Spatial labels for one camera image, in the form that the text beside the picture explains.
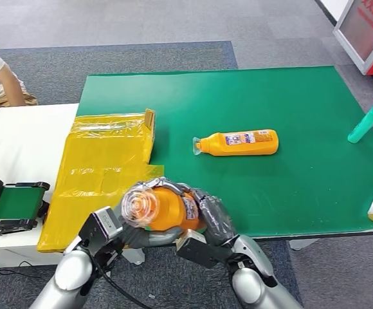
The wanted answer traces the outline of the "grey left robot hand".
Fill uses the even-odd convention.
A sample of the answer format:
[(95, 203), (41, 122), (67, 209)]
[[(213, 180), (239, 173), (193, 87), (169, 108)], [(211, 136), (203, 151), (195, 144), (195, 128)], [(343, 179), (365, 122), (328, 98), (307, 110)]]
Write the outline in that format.
[(122, 226), (122, 241), (129, 248), (172, 243), (199, 222), (190, 190), (189, 185), (165, 176), (131, 186), (114, 209)]

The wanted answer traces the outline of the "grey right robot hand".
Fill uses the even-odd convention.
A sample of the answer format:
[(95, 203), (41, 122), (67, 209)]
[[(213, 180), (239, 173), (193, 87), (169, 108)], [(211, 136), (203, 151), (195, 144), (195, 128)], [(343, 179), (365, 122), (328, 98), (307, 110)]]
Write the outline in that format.
[(206, 225), (205, 236), (211, 245), (219, 247), (236, 235), (231, 217), (220, 198), (198, 188), (190, 193), (199, 207), (199, 215)]

